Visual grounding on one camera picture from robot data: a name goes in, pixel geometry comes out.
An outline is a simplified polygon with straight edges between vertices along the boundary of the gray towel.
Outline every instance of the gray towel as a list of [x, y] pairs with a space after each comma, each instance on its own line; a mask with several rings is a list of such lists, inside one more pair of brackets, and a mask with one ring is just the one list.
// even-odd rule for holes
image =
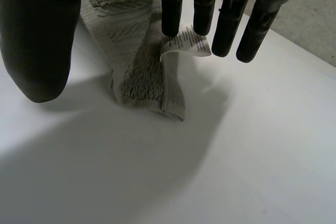
[[81, 18], [106, 56], [117, 102], [184, 120], [177, 57], [161, 51], [160, 0], [82, 0]]

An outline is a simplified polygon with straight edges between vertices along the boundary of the white care label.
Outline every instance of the white care label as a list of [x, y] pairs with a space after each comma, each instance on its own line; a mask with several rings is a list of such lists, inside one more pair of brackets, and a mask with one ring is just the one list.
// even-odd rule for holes
[[205, 36], [200, 36], [194, 32], [193, 25], [180, 25], [178, 35], [175, 37], [162, 36], [161, 57], [170, 52], [180, 52], [192, 56], [210, 56], [211, 51]]

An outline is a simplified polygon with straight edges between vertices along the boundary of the terry cloth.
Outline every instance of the terry cloth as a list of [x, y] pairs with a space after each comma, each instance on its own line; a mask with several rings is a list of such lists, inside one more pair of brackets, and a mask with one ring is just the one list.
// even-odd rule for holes
[[161, 52], [161, 0], [82, 0], [81, 18], [111, 68], [117, 102], [184, 120], [176, 57]]

